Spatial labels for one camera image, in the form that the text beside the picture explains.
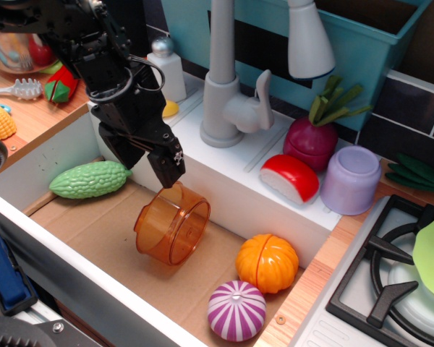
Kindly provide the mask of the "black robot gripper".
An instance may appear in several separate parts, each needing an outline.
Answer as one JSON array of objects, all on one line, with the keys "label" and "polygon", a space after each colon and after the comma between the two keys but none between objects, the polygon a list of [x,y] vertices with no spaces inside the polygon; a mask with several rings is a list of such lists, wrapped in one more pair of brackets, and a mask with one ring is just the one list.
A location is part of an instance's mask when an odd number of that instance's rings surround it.
[{"label": "black robot gripper", "polygon": [[129,55],[125,59],[91,54],[75,68],[85,81],[94,103],[92,114],[100,121],[104,144],[127,169],[148,154],[163,188],[171,188],[185,174],[182,146],[162,119],[166,105],[155,65]]}]

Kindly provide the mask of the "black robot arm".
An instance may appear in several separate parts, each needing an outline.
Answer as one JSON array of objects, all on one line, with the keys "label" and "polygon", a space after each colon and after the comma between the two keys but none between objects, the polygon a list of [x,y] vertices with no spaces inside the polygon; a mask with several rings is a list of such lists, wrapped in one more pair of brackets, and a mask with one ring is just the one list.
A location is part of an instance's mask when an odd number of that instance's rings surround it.
[{"label": "black robot arm", "polygon": [[166,99],[148,60],[102,1],[0,1],[0,32],[31,33],[86,85],[108,149],[127,168],[143,155],[165,188],[184,174],[182,146],[162,119]]}]

